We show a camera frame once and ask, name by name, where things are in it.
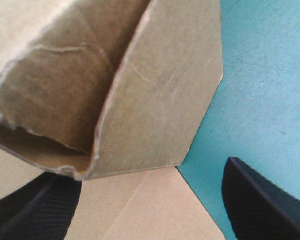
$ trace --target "black rubber object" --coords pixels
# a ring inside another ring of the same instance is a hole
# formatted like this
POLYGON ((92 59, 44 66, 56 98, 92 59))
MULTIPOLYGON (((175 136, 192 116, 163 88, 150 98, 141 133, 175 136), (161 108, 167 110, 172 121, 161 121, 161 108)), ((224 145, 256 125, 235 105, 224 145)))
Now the black rubber object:
POLYGON ((228 158, 222 197, 238 240, 300 240, 300 201, 238 158, 228 158))
POLYGON ((0 200, 0 240, 63 240, 80 193, 81 182, 43 173, 0 200))

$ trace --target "crease in cardboard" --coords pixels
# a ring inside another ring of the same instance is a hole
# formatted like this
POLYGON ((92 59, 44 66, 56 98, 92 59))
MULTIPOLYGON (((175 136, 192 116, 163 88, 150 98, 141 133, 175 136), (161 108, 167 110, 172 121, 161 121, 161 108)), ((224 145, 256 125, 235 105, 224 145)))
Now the crease in cardboard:
POLYGON ((149 177, 150 172, 148 171, 146 173, 146 176, 142 179, 142 181, 139 183, 138 187, 134 190, 133 194, 130 196, 129 200, 125 203, 124 207, 121 209, 120 213, 116 216, 115 220, 111 224, 111 226, 106 231, 105 235, 103 236, 103 240, 107 240, 109 234, 111 233, 111 230, 114 228, 115 224, 120 221, 121 216, 124 214, 124 210, 130 205, 131 201, 134 199, 134 197, 138 194, 138 192, 141 190, 141 187, 143 186, 143 183, 146 181, 146 179, 149 177))
POLYGON ((95 128, 95 140, 94 140, 94 147, 93 147, 93 157, 91 161, 91 165, 89 169, 87 170, 86 177, 90 176, 93 167, 96 164, 96 161, 100 158, 99 150, 100 150, 100 144, 101 144, 101 133, 102 133, 102 125, 105 119, 106 112, 109 110, 109 108, 112 106, 111 99, 115 94, 115 90, 117 89, 118 82, 120 81, 121 75, 124 71, 124 67, 129 63, 129 57, 131 53, 133 52, 134 46, 136 45, 138 39, 140 38, 143 30, 145 29, 146 25, 150 21, 150 15, 151 15, 151 10, 156 4, 157 0, 150 0, 150 3, 148 4, 146 10, 142 14, 142 17, 139 21, 139 24, 137 25, 134 35, 132 36, 132 39, 128 45, 128 48, 126 49, 122 61, 119 65, 119 68, 114 76, 114 79, 111 84, 111 88, 109 90, 108 96, 105 99, 102 111, 99 116, 99 120, 96 124, 95 128))

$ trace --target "blue-green surface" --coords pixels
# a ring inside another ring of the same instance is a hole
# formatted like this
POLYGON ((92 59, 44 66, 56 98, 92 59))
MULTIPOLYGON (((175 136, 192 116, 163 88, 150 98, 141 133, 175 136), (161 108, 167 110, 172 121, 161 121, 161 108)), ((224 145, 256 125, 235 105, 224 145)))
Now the blue-green surface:
POLYGON ((227 240, 228 156, 300 199, 300 0, 222 0, 224 78, 178 168, 227 240))

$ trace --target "cardboard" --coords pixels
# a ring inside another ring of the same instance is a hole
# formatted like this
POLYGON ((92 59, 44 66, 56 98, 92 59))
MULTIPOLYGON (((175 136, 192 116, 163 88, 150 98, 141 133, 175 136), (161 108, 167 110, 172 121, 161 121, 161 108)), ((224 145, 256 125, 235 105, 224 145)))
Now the cardboard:
MULTIPOLYGON (((0 150, 0 199, 42 173, 0 150)), ((84 181, 65 240, 223 240, 173 167, 84 181)))
POLYGON ((21 2, 38 17, 0 32, 0 145, 78 180, 181 164, 223 74, 219 1, 21 2))

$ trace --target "cardboard box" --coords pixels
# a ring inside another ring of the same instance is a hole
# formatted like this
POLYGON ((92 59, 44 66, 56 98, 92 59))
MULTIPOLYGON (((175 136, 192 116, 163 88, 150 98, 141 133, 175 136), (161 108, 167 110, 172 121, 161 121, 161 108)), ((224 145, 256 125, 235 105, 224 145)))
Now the cardboard box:
MULTIPOLYGON (((41 173, 0 150, 0 199, 41 173)), ((224 237, 178 171, 170 167, 84 181, 65 238, 77 239, 224 240, 224 237)))
POLYGON ((181 164, 221 78, 219 0, 0 0, 0 146, 46 171, 181 164))

